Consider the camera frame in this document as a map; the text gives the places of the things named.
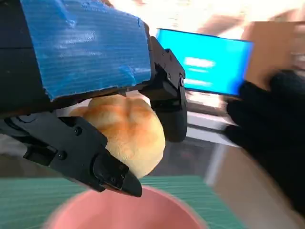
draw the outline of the green cutting mat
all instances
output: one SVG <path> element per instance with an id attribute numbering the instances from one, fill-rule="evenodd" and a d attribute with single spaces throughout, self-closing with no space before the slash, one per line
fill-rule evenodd
<path id="1" fill-rule="evenodd" d="M 209 229 L 245 228 L 200 177 L 145 177 L 141 182 L 192 206 Z M 0 179 L 0 229 L 39 229 L 53 210 L 84 190 L 64 178 Z"/>

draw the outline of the gloved hand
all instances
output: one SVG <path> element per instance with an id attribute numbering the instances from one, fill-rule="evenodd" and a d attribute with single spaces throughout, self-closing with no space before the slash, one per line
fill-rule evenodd
<path id="1" fill-rule="evenodd" d="M 237 125 L 224 134 L 244 148 L 278 183 L 305 217 L 305 78 L 280 70 L 269 78 L 270 91 L 250 82 L 227 112 Z"/>

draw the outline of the blue painter's tape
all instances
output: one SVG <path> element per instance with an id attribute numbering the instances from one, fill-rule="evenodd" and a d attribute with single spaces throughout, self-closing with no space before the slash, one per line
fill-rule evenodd
<path id="1" fill-rule="evenodd" d="M 151 77 L 143 22 L 97 0 L 21 0 L 51 100 Z"/>

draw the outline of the bread roll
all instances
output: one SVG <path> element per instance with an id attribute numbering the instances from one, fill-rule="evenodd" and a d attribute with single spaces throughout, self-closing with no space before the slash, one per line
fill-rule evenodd
<path id="1" fill-rule="evenodd" d="M 141 178 L 163 157 L 163 127 L 151 107 L 142 99 L 111 95 L 94 98 L 88 107 L 73 110 L 107 138 L 106 148 Z"/>

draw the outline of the pink bowl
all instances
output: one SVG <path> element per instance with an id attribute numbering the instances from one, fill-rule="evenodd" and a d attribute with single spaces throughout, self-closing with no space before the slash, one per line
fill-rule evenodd
<path id="1" fill-rule="evenodd" d="M 142 197 L 85 191 L 55 211 L 45 229 L 207 229 L 173 196 L 143 187 Z"/>

